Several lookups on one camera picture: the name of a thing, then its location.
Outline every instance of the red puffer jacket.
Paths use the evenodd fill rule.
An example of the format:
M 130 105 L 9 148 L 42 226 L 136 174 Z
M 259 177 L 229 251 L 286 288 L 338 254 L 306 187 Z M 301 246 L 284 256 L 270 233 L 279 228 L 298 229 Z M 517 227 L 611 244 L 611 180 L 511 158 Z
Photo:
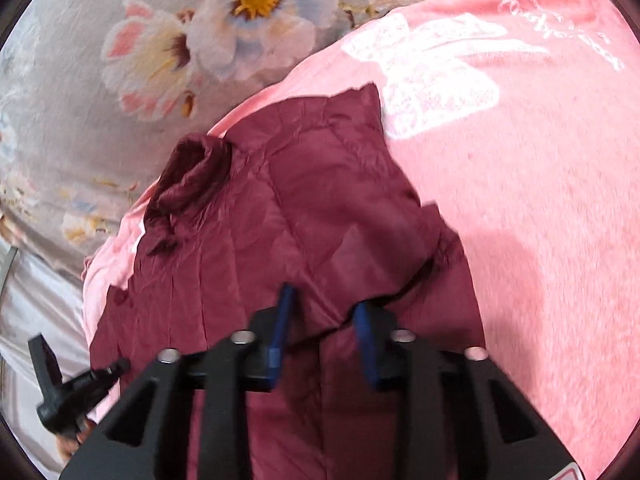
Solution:
M 389 155 L 373 85 L 290 99 L 176 146 L 145 216 L 128 290 L 112 288 L 92 366 L 198 352 L 300 292 L 302 316 L 276 392 L 250 394 L 259 480 L 388 480 L 396 398 L 365 384 L 351 307 L 399 292 L 399 322 L 453 350 L 482 346 L 458 236 Z

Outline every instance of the finger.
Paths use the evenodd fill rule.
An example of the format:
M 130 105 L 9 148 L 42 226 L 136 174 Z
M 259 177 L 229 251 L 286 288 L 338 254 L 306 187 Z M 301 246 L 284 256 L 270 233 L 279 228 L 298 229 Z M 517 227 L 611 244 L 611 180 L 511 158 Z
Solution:
M 97 424 L 94 421 L 90 418 L 86 418 L 84 420 L 84 431 L 82 431 L 82 433 L 78 433 L 78 442 L 80 444 L 84 444 L 84 441 L 89 438 L 89 435 L 91 435 L 91 432 L 96 426 Z
M 75 453 L 80 445 L 77 440 L 72 440 L 65 436 L 56 435 L 56 447 L 58 448 L 58 454 L 60 458 L 65 462 L 68 462 L 73 453 Z

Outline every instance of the black robot gripper finger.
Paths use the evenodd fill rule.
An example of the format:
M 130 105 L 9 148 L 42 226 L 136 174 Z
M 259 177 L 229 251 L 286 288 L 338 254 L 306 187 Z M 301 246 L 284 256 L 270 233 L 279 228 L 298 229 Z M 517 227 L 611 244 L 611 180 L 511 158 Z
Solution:
M 61 480 L 184 480 L 191 412 L 204 390 L 198 480 L 252 478 L 246 392 L 271 391 L 282 368 L 295 290 L 258 311 L 246 330 L 205 352 L 167 348 L 123 392 L 69 461 Z
M 357 304 L 353 323 L 369 383 L 402 394 L 396 480 L 446 480 L 452 466 L 459 480 L 582 480 L 564 445 L 484 348 L 437 350 L 368 302 Z

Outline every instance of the pink t-shirt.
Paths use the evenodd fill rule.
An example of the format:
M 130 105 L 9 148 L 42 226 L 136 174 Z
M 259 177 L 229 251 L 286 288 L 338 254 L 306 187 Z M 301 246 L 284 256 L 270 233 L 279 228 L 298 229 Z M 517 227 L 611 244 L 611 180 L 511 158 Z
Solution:
M 639 79 L 609 0 L 427 0 L 304 60 L 210 134 L 374 81 L 390 152 L 460 232 L 492 357 L 591 480 L 640 415 Z M 151 192 L 88 267 L 89 342 Z

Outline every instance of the pink flower petal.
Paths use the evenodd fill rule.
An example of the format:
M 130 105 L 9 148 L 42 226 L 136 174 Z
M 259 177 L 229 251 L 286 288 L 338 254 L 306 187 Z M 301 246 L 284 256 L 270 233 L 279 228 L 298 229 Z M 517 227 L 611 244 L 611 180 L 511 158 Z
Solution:
M 144 22 L 135 18 L 117 23 L 104 40 L 102 59 L 104 61 L 113 60 L 130 54 L 145 27 L 146 24 Z
M 156 111 L 156 106 L 158 105 L 158 99 L 153 99 L 152 97 L 148 97 L 145 102 L 145 107 L 142 108 L 142 111 L 149 116 L 152 116 L 154 111 Z
M 169 113 L 171 113 L 171 110 L 174 109 L 175 104 L 178 102 L 178 99 L 172 99 L 172 100 L 165 100 L 164 102 L 161 103 L 161 109 L 160 109 L 160 113 L 162 114 L 162 117 L 167 117 L 167 115 L 169 115 Z
M 140 2 L 139 0 L 124 0 L 124 12 L 127 18 L 139 16 L 140 18 L 151 19 L 154 15 L 154 10 L 145 2 Z
M 140 94 L 132 92 L 123 94 L 120 97 L 120 108 L 126 114 L 132 114 L 138 111 L 143 105 L 143 99 Z

